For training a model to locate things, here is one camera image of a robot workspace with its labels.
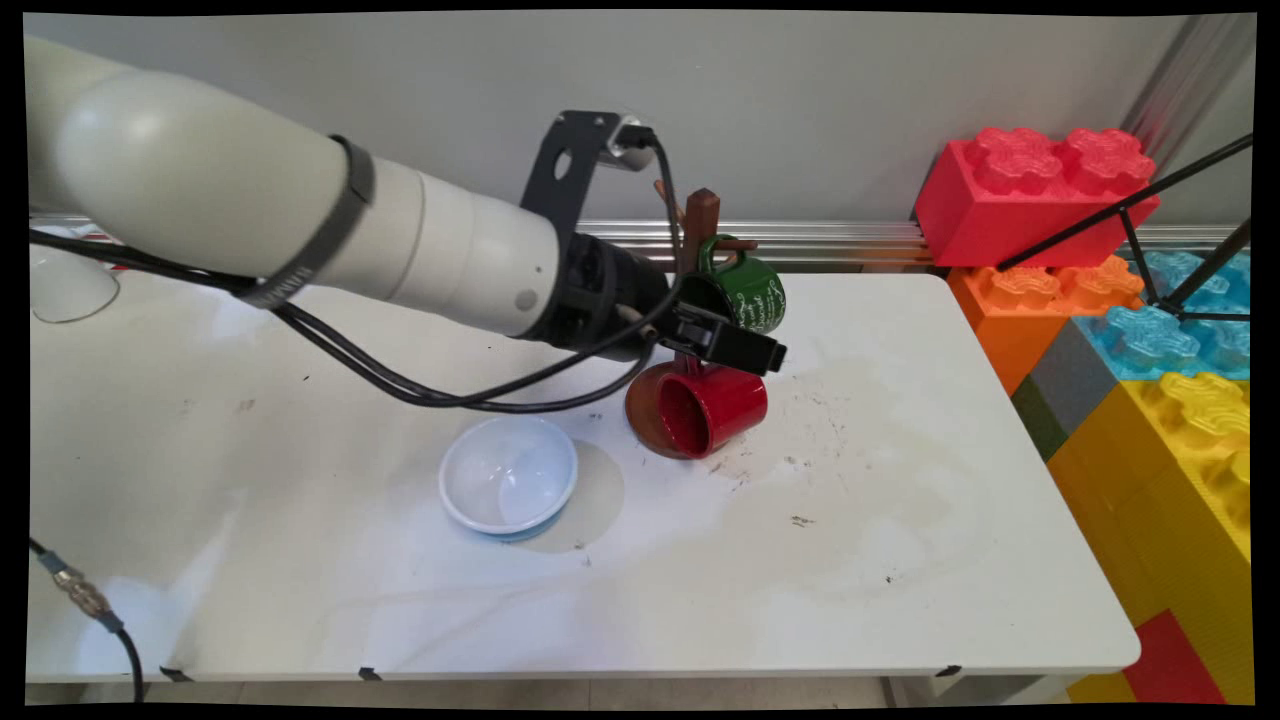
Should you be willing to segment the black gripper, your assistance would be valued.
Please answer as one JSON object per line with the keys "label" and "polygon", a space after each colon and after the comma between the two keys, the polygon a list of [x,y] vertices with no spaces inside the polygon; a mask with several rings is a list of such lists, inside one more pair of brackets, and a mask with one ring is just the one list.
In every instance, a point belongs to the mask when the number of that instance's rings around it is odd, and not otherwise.
{"label": "black gripper", "polygon": [[[534,275],[552,282],[548,302],[520,338],[570,352],[582,352],[623,329],[618,305],[644,315],[671,290],[666,273],[650,259],[590,234],[573,234],[562,259],[557,238],[521,238],[520,259],[534,260]],[[558,266],[547,268],[558,259]],[[759,377],[780,372],[788,351],[768,334],[684,300],[658,316],[658,336],[676,352]]]}

